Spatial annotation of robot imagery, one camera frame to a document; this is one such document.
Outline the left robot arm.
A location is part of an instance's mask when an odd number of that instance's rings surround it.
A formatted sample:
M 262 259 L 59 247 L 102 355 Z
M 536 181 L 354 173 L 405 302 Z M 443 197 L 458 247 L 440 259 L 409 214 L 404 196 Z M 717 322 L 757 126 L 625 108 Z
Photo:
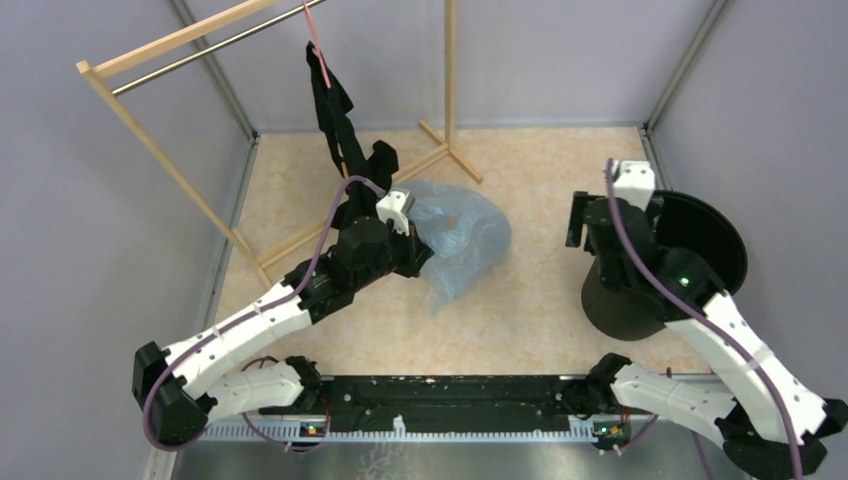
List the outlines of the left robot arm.
M 348 307 L 356 294 L 395 274 L 417 278 L 434 251 L 415 228 L 360 217 L 335 244 L 300 263 L 266 293 L 223 322 L 190 338 L 140 346 L 132 394 L 148 442 L 163 451 L 191 445 L 213 422 L 270 406 L 308 413 L 319 404 L 320 376 L 295 357 L 266 371 L 236 366 L 272 343 Z

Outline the blue plastic trash bag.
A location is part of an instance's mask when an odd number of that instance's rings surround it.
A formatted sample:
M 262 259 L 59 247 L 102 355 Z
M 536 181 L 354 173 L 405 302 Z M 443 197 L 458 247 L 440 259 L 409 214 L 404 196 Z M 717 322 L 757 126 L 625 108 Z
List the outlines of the blue plastic trash bag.
M 505 259 L 512 227 L 501 208 L 475 190 L 429 180 L 400 187 L 413 197 L 408 218 L 433 251 L 421 276 L 430 285 L 428 308 L 436 313 Z

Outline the black trash bin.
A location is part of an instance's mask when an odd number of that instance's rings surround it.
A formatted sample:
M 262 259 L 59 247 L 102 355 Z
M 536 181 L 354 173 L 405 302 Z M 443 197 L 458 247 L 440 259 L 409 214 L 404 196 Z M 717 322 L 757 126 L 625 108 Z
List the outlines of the black trash bin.
M 735 294 L 743 285 L 748 256 L 743 238 L 717 209 L 694 196 L 659 190 L 646 213 L 647 269 L 677 298 L 702 310 L 715 294 Z M 633 260 L 594 261 L 581 290 L 588 320 L 605 335 L 622 341 L 646 339 L 686 313 L 655 288 Z

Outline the black garment on hanger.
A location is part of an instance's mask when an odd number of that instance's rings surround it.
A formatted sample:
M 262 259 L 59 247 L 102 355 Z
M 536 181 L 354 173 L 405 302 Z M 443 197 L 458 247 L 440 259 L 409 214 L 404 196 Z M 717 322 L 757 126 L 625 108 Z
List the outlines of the black garment on hanger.
M 332 71 L 321 65 L 315 45 L 308 42 L 306 61 L 310 68 L 319 130 L 324 133 L 331 158 L 342 177 L 362 176 L 383 190 L 392 186 L 392 176 L 399 170 L 397 151 L 383 140 L 372 145 L 366 156 L 348 118 L 354 108 L 344 87 Z M 333 216 L 332 227 L 341 230 L 358 217 L 374 216 L 378 195 L 368 186 L 354 182 L 347 187 L 347 200 L 341 203 Z

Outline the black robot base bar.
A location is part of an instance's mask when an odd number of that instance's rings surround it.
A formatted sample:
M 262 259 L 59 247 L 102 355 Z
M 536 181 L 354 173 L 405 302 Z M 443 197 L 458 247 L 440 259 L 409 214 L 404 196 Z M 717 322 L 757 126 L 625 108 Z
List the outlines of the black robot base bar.
M 508 434 L 563 432 L 572 420 L 621 412 L 608 387 L 560 375 L 335 376 L 305 395 L 259 413 L 327 418 L 333 433 L 387 432 L 400 418 L 411 433 Z

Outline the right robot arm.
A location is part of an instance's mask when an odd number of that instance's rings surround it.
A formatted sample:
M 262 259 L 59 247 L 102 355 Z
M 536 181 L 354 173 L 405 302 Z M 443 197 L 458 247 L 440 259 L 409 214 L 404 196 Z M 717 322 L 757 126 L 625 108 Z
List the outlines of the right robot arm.
M 622 341 L 669 330 L 723 384 L 697 389 L 608 354 L 586 385 L 594 409 L 621 405 L 667 418 L 757 479 L 798 479 L 820 468 L 824 439 L 846 427 L 847 405 L 807 389 L 742 317 L 733 296 L 746 279 L 747 252 L 724 215 L 671 191 L 644 207 L 578 191 L 566 243 L 593 257 L 581 304 L 596 329 Z

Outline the pink clothes hanger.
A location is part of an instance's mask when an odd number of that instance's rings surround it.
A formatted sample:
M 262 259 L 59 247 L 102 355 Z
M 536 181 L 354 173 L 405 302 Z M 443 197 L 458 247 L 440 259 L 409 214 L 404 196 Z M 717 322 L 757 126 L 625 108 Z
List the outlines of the pink clothes hanger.
M 323 82 L 324 82 L 325 87 L 327 89 L 331 89 L 332 88 L 332 81 L 331 81 L 331 78 L 330 78 L 330 75 L 329 75 L 327 65 L 325 63 L 325 59 L 324 59 L 323 52 L 322 52 L 322 49 L 321 49 L 321 44 L 320 44 L 320 36 L 319 36 L 318 30 L 317 30 L 314 18 L 312 16 L 310 7 L 307 5 L 307 1 L 303 0 L 301 2 L 301 5 L 303 7 L 303 13 L 304 13 L 306 20 L 307 20 L 307 25 L 308 25 L 308 29 L 309 29 L 309 32 L 310 32 L 311 41 L 313 43 L 313 51 L 314 51 L 316 58 L 318 59 L 318 63 L 319 63 L 320 72 L 321 72 Z

